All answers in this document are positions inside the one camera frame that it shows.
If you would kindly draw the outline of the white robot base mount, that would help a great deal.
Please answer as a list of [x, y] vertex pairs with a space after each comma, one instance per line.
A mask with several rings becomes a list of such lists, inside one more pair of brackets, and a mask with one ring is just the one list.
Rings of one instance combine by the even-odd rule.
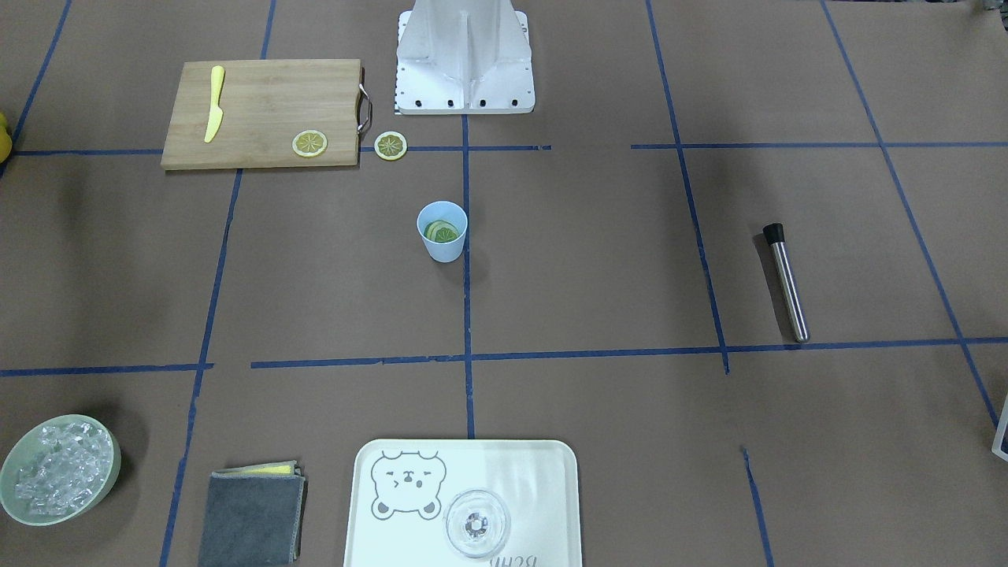
[[399, 115], [536, 107], [528, 19], [510, 1], [417, 1], [398, 16], [396, 56]]

